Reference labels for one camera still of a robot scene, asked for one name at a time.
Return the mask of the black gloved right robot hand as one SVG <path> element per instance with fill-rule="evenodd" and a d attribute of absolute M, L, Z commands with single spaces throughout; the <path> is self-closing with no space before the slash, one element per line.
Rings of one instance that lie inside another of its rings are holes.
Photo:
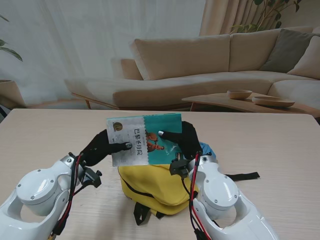
<path fill-rule="evenodd" d="M 197 154 L 202 154 L 200 142 L 198 140 L 197 132 L 194 126 L 187 122 L 182 121 L 182 132 L 175 133 L 169 131 L 158 131 L 160 138 L 173 142 L 179 146 L 184 157 L 187 160 L 193 160 Z"/>

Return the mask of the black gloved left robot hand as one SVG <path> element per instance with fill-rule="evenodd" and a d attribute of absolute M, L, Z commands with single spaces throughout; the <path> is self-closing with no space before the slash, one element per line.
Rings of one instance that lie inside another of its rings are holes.
<path fill-rule="evenodd" d="M 90 143 L 80 152 L 80 162 L 85 161 L 85 165 L 93 167 L 101 162 L 106 156 L 121 151 L 128 151 L 132 148 L 130 142 L 109 143 L 107 130 L 98 133 Z"/>

